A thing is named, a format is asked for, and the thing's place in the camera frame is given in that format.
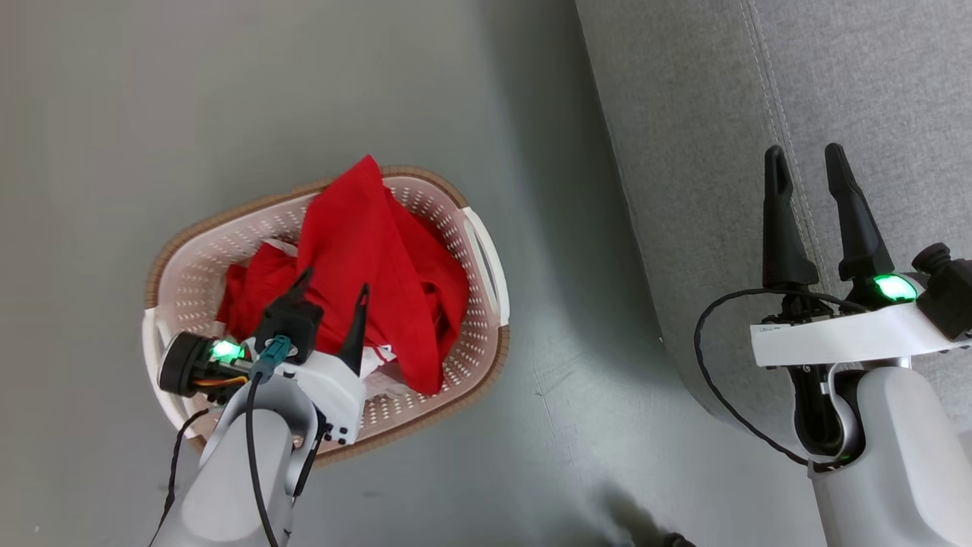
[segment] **laundry basket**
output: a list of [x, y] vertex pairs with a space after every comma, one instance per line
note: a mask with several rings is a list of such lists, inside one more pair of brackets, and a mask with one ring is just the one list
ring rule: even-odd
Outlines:
[[[469, 310], [459, 340], [442, 363], [441, 392], [427, 397], [405, 390], [369, 399], [358, 441], [347, 446], [322, 443], [319, 465], [387, 444], [452, 415], [496, 381], [506, 359], [509, 297], [499, 255], [479, 216], [451, 184], [429, 171], [389, 166], [382, 168], [382, 176], [396, 200], [442, 232], [446, 248], [469, 278]], [[162, 350], [183, 331], [222, 336], [224, 326], [216, 313], [226, 270], [253, 256], [264, 239], [297, 241], [308, 203], [329, 183], [251, 201], [204, 220], [174, 237], [158, 255], [146, 287], [142, 346], [152, 389], [177, 428], [209, 403], [201, 394], [187, 399], [158, 388]], [[197, 421], [187, 434], [190, 443], [201, 450], [218, 419], [213, 414]]]

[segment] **black cable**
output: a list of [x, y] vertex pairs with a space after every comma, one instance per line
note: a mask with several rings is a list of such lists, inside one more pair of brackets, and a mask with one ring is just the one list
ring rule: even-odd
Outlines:
[[165, 517], [169, 515], [172, 505], [176, 502], [176, 468], [179, 466], [179, 449], [182, 447], [182, 440], [186, 436], [186, 431], [189, 430], [192, 423], [197, 419], [206, 416], [207, 414], [209, 414], [209, 409], [203, 409], [190, 416], [179, 429], [179, 434], [176, 435], [176, 447], [172, 451], [172, 465], [169, 470], [169, 493], [165, 496], [165, 506], [162, 508], [162, 518], [158, 521], [158, 528], [156, 528], [156, 533], [152, 536], [152, 541], [149, 542], [149, 547], [152, 547], [152, 544], [156, 542], [158, 531], [162, 529], [162, 523], [165, 522]]
[[260, 488], [260, 473], [257, 472], [257, 444], [253, 439], [253, 406], [257, 399], [257, 386], [263, 373], [258, 372], [250, 381], [250, 393], [246, 398], [246, 452], [250, 460], [250, 480], [253, 481], [253, 495], [257, 498], [257, 511], [260, 513], [260, 521], [263, 523], [263, 533], [270, 547], [280, 547], [277, 538], [273, 535], [273, 527], [270, 525], [270, 516], [266, 513], [266, 505], [263, 503], [263, 490]]
[[709, 318], [710, 315], [712, 315], [712, 312], [715, 311], [716, 308], [722, 306], [723, 304], [729, 302], [730, 300], [742, 298], [743, 296], [753, 296], [759, 294], [780, 294], [780, 295], [802, 296], [805, 298], [812, 298], [823, 302], [829, 302], [830, 304], [834, 304], [846, 308], [848, 310], [854, 310], [854, 311], [868, 311], [868, 310], [867, 308], [864, 308], [860, 304], [856, 304], [854, 302], [848, 302], [846, 300], [841, 300], [839, 298], [832, 297], [826, 294], [821, 294], [821, 293], [814, 293], [809, 291], [798, 291], [798, 290], [791, 290], [791, 289], [747, 289], [747, 290], [737, 291], [734, 293], [727, 294], [722, 298], [719, 298], [715, 302], [709, 304], [709, 307], [706, 308], [706, 310], [702, 312], [702, 315], [699, 316], [699, 322], [695, 324], [695, 359], [699, 362], [699, 370], [702, 371], [702, 378], [706, 380], [706, 384], [709, 385], [709, 389], [712, 390], [712, 393], [715, 395], [715, 398], [718, 399], [720, 403], [722, 403], [722, 406], [724, 406], [726, 410], [729, 411], [729, 414], [731, 414], [733, 418], [735, 418], [736, 420], [739, 421], [739, 423], [744, 425], [746, 429], [748, 429], [753, 435], [766, 441], [766, 443], [769, 444], [774, 449], [776, 449], [777, 452], [784, 454], [786, 457], [790, 458], [791, 460], [806, 467], [808, 463], [804, 458], [794, 454], [793, 452], [788, 450], [780, 443], [771, 439], [769, 436], [767, 436], [759, 429], [756, 429], [756, 427], [753, 424], [749, 423], [745, 418], [743, 418], [742, 415], [739, 414], [738, 411], [736, 411], [735, 408], [733, 408], [731, 404], [729, 404], [729, 401], [727, 401], [726, 398], [722, 396], [722, 392], [719, 391], [717, 387], [715, 387], [714, 383], [712, 383], [712, 377], [709, 376], [709, 369], [706, 368], [706, 365], [702, 359], [702, 327], [706, 324], [706, 319]]

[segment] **white handle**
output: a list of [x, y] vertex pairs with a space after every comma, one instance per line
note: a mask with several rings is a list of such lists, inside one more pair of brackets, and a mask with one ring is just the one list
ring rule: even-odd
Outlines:
[[[467, 232], [470, 227], [472, 231], [469, 238], [475, 239], [478, 243], [473, 246], [473, 254], [480, 266], [488, 271], [488, 277], [483, 279], [486, 281], [487, 297], [500, 318], [500, 326], [504, 327], [509, 324], [509, 292], [506, 290], [506, 277], [503, 274], [503, 264], [500, 263], [500, 254], [496, 252], [496, 245], [493, 244], [493, 239], [489, 236], [486, 225], [479, 215], [469, 207], [464, 208], [463, 212], [469, 221]], [[483, 254], [486, 255], [485, 263], [483, 263]]]
[[[152, 385], [152, 393], [156, 395], [158, 405], [162, 407], [165, 416], [169, 418], [176, 429], [182, 427], [189, 417], [185, 399], [176, 397], [171, 393], [166, 393], [158, 388], [158, 367], [161, 365], [162, 348], [160, 340], [169, 340], [168, 329], [161, 321], [156, 321], [156, 309], [145, 310], [145, 317], [142, 318], [142, 353], [145, 356], [145, 368], [149, 373], [149, 383]], [[186, 431], [186, 438], [191, 439], [197, 433], [190, 427]]]

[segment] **stitching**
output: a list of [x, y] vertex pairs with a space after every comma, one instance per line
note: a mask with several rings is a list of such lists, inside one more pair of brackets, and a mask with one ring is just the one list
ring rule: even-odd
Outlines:
[[759, 76], [759, 85], [763, 87], [763, 101], [766, 103], [766, 113], [770, 116], [770, 126], [773, 128], [774, 140], [780, 142], [780, 134], [777, 133], [777, 123], [773, 121], [773, 110], [770, 108], [770, 94], [766, 90], [766, 81], [763, 79], [763, 69], [759, 65], [759, 57], [756, 56], [756, 44], [752, 41], [752, 32], [749, 31], [749, 23], [746, 20], [746, 10], [743, 8], [743, 0], [739, 0], [739, 11], [743, 14], [743, 27], [746, 35], [749, 36], [749, 50], [752, 51], [752, 60], [756, 63], [756, 74]]
[[[783, 101], [782, 101], [782, 97], [780, 96], [780, 86], [777, 85], [776, 73], [773, 71], [773, 58], [770, 56], [770, 47], [769, 44], [767, 44], [766, 42], [766, 34], [763, 33], [762, 25], [756, 24], [756, 19], [759, 18], [759, 10], [756, 8], [756, 1], [755, 0], [747, 0], [747, 1], [749, 5], [752, 7], [752, 11], [755, 15], [755, 18], [753, 19], [752, 22], [752, 26], [753, 28], [756, 29], [756, 32], [759, 33], [759, 37], [762, 40], [761, 50], [764, 50], [766, 53], [766, 71], [769, 74], [770, 84], [773, 87], [774, 92], [776, 93], [776, 99], [777, 99], [776, 102], [780, 106], [781, 125], [783, 128], [783, 132], [786, 134], [787, 144], [789, 144], [790, 156], [793, 158], [793, 166], [796, 168], [796, 181], [797, 181], [797, 190], [798, 190], [797, 194], [800, 197], [800, 202], [803, 203], [803, 208], [807, 211], [807, 224], [809, 225], [811, 238], [813, 240], [813, 244], [811, 245], [811, 250], [814, 252], [814, 255], [816, 256], [816, 262], [819, 265], [822, 259], [821, 257], [822, 247], [820, 246], [820, 239], [816, 234], [816, 223], [814, 222], [814, 214], [810, 211], [810, 203], [807, 201], [807, 190], [803, 184], [803, 175], [800, 173], [800, 163], [797, 161], [796, 150], [793, 148], [793, 138], [790, 134], [789, 123], [786, 121], [786, 109], [783, 108]], [[822, 270], [823, 277], [821, 281], [823, 284], [823, 288], [825, 291], [829, 292], [833, 286], [830, 280], [830, 274], [827, 272], [826, 268], [820, 268], [820, 267], [818, 268]]]

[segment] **glowing green led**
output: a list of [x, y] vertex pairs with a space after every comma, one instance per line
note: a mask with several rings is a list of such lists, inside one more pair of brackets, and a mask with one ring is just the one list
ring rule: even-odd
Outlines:
[[233, 342], [227, 342], [226, 340], [213, 344], [211, 352], [213, 357], [220, 361], [231, 361], [246, 356], [246, 351], [243, 350], [243, 347], [237, 346]]
[[915, 287], [900, 275], [878, 275], [874, 282], [878, 283], [881, 294], [892, 302], [911, 302], [918, 297]]

